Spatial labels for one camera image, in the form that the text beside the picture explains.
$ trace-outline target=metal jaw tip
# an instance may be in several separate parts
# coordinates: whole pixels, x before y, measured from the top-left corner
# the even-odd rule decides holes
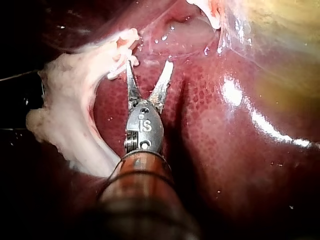
[[[152,93],[148,97],[148,101],[153,104],[159,114],[162,113],[167,97],[168,86],[173,73],[174,64],[168,60],[165,62],[162,73],[157,81]],[[126,63],[126,79],[128,87],[128,105],[129,111],[135,107],[141,100],[141,94],[136,84],[131,61]]]

